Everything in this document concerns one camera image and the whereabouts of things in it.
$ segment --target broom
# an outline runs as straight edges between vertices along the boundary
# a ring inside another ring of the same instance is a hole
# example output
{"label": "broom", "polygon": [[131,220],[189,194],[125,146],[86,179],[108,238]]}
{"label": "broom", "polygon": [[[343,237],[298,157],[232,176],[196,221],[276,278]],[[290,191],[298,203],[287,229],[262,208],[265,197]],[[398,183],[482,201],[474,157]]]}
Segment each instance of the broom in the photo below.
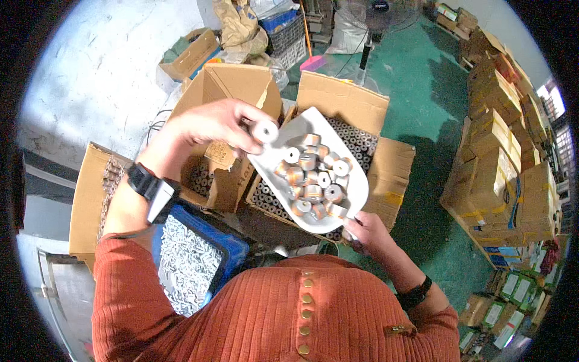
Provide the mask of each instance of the broom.
{"label": "broom", "polygon": [[306,29],[306,43],[307,49],[310,52],[310,57],[302,65],[299,66],[300,71],[315,71],[322,65],[326,64],[326,59],[321,55],[312,56],[312,45],[310,44],[310,33],[307,31],[307,21],[306,21],[306,11],[303,9],[303,2],[299,0],[299,7],[302,8],[303,12],[303,27]]}

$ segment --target black wristwatch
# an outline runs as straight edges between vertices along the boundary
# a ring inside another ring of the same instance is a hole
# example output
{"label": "black wristwatch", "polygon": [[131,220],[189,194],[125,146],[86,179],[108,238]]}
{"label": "black wristwatch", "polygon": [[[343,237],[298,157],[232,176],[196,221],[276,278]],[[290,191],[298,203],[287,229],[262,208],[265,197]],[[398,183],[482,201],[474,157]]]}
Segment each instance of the black wristwatch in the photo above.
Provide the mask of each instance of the black wristwatch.
{"label": "black wristwatch", "polygon": [[136,193],[149,201],[147,221],[151,224],[164,224],[173,204],[179,198],[179,183],[168,178],[158,178],[141,163],[127,169],[129,185]]}
{"label": "black wristwatch", "polygon": [[433,281],[426,276],[426,280],[421,286],[417,286],[406,293],[396,294],[396,298],[398,298],[402,309],[409,310],[422,303],[426,299],[426,293],[428,293],[432,284]]}

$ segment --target orange ribbed sweater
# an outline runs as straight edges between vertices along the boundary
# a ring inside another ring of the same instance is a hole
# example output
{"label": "orange ribbed sweater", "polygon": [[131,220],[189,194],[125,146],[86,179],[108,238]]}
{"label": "orange ribbed sweater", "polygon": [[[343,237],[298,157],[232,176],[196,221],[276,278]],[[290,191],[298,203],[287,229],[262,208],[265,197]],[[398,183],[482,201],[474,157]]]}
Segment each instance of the orange ribbed sweater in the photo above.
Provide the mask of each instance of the orange ribbed sweater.
{"label": "orange ribbed sweater", "polygon": [[391,290],[329,255],[247,270],[190,318],[173,311],[151,254],[132,240],[103,238],[94,276],[97,361],[460,360],[452,307],[415,321],[412,336],[388,333],[412,327]]}

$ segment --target person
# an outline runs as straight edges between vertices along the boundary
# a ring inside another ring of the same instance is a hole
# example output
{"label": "person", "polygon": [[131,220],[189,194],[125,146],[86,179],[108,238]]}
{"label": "person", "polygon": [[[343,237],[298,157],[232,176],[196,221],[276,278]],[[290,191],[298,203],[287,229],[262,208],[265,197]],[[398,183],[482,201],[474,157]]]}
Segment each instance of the person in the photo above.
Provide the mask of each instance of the person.
{"label": "person", "polygon": [[[239,127],[242,118],[276,122],[239,100],[205,104],[173,117],[135,161],[178,181],[197,143],[220,140],[239,154],[260,153]],[[177,315],[159,284],[147,211],[125,177],[96,249],[97,361],[460,360],[457,313],[375,214],[361,211],[345,229],[385,268],[399,295],[422,297],[408,316],[376,276],[320,254],[246,270],[193,316]]]}

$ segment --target black wristband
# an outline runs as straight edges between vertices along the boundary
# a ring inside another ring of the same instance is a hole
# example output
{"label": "black wristband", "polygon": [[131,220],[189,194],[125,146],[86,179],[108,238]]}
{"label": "black wristband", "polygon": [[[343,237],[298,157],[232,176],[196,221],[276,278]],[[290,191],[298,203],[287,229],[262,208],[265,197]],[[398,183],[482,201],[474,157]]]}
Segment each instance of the black wristband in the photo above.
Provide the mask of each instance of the black wristband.
{"label": "black wristband", "polygon": [[422,303],[426,299],[426,293],[430,290],[433,281],[426,276],[426,280],[421,286],[417,286],[406,293],[396,294],[403,310],[409,310]]}
{"label": "black wristband", "polygon": [[157,191],[159,179],[151,174],[141,163],[135,163],[127,170],[129,185],[136,193],[151,201]]}

